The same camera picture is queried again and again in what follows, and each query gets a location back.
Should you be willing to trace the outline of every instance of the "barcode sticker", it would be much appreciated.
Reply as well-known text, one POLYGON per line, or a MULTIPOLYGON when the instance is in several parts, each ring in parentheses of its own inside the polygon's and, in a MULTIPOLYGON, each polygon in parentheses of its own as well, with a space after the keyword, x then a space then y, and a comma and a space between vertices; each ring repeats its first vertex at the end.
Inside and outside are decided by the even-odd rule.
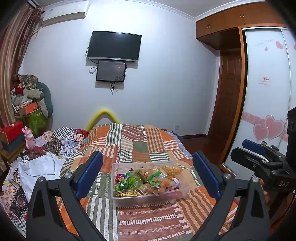
POLYGON ((165 175, 163 173, 159 174, 159 178, 164 178, 164 177, 165 177, 165 175))

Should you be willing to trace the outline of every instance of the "yellow headboard padding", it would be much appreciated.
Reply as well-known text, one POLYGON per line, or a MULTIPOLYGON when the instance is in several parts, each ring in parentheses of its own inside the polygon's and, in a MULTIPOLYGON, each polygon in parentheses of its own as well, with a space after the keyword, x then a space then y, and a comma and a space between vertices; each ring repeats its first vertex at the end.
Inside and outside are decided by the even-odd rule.
POLYGON ((97 123, 98 118, 103 115, 106 114, 110 117, 111 121, 113 123, 118 123, 120 124, 120 122, 118 121, 118 119, 116 118, 116 116, 110 111, 110 110, 99 110, 90 120, 90 122, 88 123, 87 127, 86 127, 86 131, 90 131, 92 129, 92 127, 97 123))

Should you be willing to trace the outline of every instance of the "wooden cabinet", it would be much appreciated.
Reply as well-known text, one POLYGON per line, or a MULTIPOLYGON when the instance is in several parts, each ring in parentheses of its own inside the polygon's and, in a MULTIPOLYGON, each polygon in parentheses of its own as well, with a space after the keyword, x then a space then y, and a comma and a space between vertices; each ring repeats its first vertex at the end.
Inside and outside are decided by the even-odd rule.
POLYGON ((224 12, 216 13, 208 18, 209 33, 215 33, 225 29, 225 14, 224 12))
POLYGON ((196 38, 247 24, 284 24, 267 2, 230 8, 196 22, 196 38))
POLYGON ((209 23, 207 18, 196 22, 196 38, 205 36, 209 33, 209 23))
POLYGON ((225 28, 235 28, 237 26, 244 25, 242 12, 240 7, 234 7, 223 11, 225 19, 225 28))
POLYGON ((280 23, 281 17, 269 6, 267 2, 258 2, 240 6, 244 24, 280 23))

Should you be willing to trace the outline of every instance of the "air conditioner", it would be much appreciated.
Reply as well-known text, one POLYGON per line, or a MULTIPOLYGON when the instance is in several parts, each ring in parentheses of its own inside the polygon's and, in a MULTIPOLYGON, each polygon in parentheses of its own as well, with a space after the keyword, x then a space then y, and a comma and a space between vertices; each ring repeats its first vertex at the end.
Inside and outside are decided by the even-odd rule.
POLYGON ((73 19, 85 18, 90 1, 73 2, 50 8, 46 11, 42 25, 47 26, 73 19))

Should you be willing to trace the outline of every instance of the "bed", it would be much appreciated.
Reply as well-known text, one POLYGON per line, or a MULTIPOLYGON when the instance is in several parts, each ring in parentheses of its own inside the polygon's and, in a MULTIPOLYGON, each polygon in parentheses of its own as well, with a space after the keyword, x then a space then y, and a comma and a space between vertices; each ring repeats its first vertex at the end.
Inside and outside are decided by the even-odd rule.
MULTIPOLYGON (((177 143, 175 135, 151 125, 112 123, 94 127, 83 142, 85 136, 84 130, 59 128, 40 137, 37 149, 41 149, 43 154, 50 151, 65 159, 60 176, 74 172, 95 150, 103 154, 103 166, 88 195, 80 203, 107 240, 176 237, 189 240, 196 233, 216 201, 208 195, 198 171, 192 166, 191 155, 180 142, 177 143), (190 186, 188 197, 174 202, 116 208, 111 198, 112 163, 163 160, 173 160, 183 169, 190 186)), ((30 161, 30 158, 24 156, 21 161, 30 161)), ((17 170, 13 171, 15 183, 9 183, 0 202, 10 220, 25 235, 28 202, 17 173, 17 170)), ((77 234, 60 197, 57 197, 57 203, 67 229, 77 234)), ((237 205, 233 203, 220 233, 229 229, 236 209, 237 205)))

